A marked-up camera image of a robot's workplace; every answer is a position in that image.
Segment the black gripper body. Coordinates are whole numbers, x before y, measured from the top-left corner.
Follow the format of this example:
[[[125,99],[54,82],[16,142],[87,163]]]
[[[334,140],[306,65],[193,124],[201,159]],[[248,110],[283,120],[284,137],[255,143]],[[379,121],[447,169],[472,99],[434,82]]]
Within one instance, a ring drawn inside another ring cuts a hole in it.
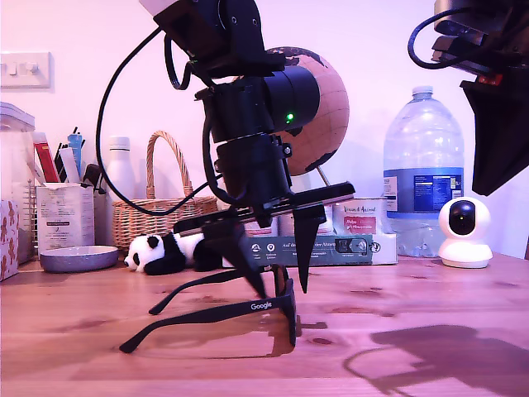
[[[217,184],[211,153],[210,136],[203,135],[203,165],[207,185],[214,195],[227,203],[227,210],[178,221],[174,231],[181,235],[202,231],[206,224],[220,220],[240,223],[256,221],[266,227],[271,218],[292,213],[316,204],[339,203],[353,197],[355,189],[349,182],[294,193],[288,172],[290,145],[277,135],[255,134],[228,141],[217,148],[217,165],[225,183]]]

